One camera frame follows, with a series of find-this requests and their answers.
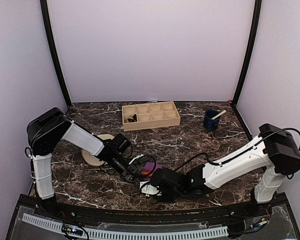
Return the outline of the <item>purple maroon striped sock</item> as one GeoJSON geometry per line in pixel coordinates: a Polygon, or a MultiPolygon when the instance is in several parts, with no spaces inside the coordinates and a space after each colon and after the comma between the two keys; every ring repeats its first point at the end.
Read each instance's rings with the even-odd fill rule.
{"type": "Polygon", "coordinates": [[[142,181],[149,181],[153,175],[153,173],[157,169],[161,169],[162,166],[160,164],[156,164],[154,162],[147,162],[143,169],[141,170],[141,180],[142,181]]]}

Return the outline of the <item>brown beige argyle sock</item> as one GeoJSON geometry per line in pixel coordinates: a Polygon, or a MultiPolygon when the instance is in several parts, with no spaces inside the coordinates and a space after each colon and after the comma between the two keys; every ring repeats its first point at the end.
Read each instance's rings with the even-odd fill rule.
{"type": "Polygon", "coordinates": [[[136,123],[137,121],[138,121],[138,119],[137,119],[137,115],[136,115],[136,114],[129,115],[129,116],[126,118],[126,122],[127,122],[127,123],[136,123]]]}

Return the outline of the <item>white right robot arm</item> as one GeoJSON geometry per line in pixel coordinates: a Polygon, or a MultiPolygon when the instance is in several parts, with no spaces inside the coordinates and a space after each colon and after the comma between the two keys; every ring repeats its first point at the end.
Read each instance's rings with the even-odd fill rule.
{"type": "Polygon", "coordinates": [[[300,145],[291,132],[292,127],[279,128],[265,123],[260,133],[233,153],[215,161],[208,160],[188,173],[158,168],[149,181],[140,184],[142,194],[156,196],[160,201],[200,199],[227,182],[259,168],[266,168],[260,182],[252,190],[252,201],[245,213],[256,217],[273,198],[284,178],[300,170],[300,145]]]}

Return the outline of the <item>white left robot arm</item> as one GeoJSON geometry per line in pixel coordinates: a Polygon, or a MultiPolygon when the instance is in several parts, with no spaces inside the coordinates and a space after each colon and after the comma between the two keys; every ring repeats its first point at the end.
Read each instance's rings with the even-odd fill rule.
{"type": "Polygon", "coordinates": [[[57,107],[31,121],[26,132],[29,146],[25,152],[31,160],[31,176],[36,183],[37,196],[43,200],[40,208],[50,218],[57,218],[61,213],[60,206],[50,199],[54,197],[51,159],[60,141],[69,142],[106,162],[128,182],[138,177],[138,169],[122,156],[131,144],[126,137],[119,133],[113,139],[103,140],[76,124],[57,107]]]}

